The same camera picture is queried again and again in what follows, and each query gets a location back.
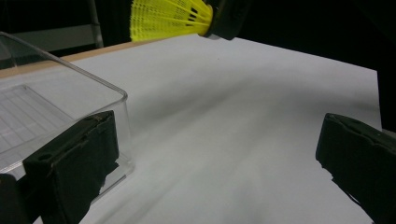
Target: clear plastic container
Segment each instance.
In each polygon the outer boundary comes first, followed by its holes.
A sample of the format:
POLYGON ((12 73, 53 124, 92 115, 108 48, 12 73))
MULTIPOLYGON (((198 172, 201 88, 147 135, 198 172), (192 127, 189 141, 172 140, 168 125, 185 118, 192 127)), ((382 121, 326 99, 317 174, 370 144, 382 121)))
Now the clear plastic container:
POLYGON ((0 32, 0 173, 21 178, 21 161, 78 120, 113 110, 119 168, 101 195, 132 172, 127 93, 71 63, 0 32))

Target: white paper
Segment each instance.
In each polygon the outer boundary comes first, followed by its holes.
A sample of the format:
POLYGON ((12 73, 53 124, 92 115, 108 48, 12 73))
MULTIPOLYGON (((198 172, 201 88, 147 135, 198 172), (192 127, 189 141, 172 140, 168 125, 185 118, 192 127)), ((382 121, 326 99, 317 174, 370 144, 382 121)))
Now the white paper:
POLYGON ((328 112, 380 129, 375 71, 199 36, 75 65, 128 92, 136 162, 83 223, 371 224, 315 152, 328 112))

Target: yellow shuttlecock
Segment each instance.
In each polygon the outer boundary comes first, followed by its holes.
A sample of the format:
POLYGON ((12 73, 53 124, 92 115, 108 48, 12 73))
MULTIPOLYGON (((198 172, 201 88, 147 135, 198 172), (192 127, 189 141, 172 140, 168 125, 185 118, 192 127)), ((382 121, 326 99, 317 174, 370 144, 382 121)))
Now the yellow shuttlecock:
POLYGON ((202 0, 134 0, 131 38, 144 41, 178 35, 204 35, 213 10, 202 0))

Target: black object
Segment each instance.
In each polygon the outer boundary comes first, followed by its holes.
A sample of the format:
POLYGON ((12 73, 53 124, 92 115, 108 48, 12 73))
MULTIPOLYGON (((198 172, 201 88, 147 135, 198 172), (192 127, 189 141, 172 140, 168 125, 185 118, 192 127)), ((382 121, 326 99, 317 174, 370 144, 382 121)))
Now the black object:
POLYGON ((391 1, 254 0, 237 37, 377 71, 382 127, 396 132, 391 1))
POLYGON ((207 0, 213 8, 213 19, 205 37, 216 35, 231 40, 244 24, 253 0, 207 0))
POLYGON ((13 175, 0 174, 0 223, 29 223, 23 198, 13 175))
POLYGON ((26 175, 18 189, 15 179, 1 176, 9 184, 0 185, 0 198, 15 200, 14 213, 21 219, 0 223, 26 223, 24 218, 32 223, 39 216, 46 224, 79 223, 106 176, 118 167, 118 157, 113 111, 79 121, 23 161, 26 175))
POLYGON ((396 223, 396 139, 358 120, 327 114, 316 157, 376 224, 396 223))

